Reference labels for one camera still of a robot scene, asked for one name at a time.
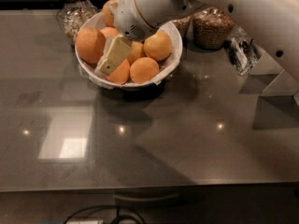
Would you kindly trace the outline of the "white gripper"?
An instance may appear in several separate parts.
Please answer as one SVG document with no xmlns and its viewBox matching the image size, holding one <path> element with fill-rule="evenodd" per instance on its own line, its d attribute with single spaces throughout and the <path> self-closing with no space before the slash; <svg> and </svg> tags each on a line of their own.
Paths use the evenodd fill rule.
<svg viewBox="0 0 299 224">
<path fill-rule="evenodd" d="M 131 52 L 130 40 L 145 40 L 165 23 L 184 17 L 186 10 L 187 0 L 120 0 L 114 25 L 121 35 L 107 39 L 94 73 L 109 76 Z"/>
</svg>

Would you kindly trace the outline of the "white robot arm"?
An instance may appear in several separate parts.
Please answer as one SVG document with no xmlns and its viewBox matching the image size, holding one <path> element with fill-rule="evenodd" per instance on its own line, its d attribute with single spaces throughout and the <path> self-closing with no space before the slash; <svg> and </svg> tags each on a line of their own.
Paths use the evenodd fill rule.
<svg viewBox="0 0 299 224">
<path fill-rule="evenodd" d="M 114 24 L 142 41 L 168 21 L 208 7 L 228 13 L 280 66 L 299 80 L 299 0 L 120 0 Z"/>
</svg>

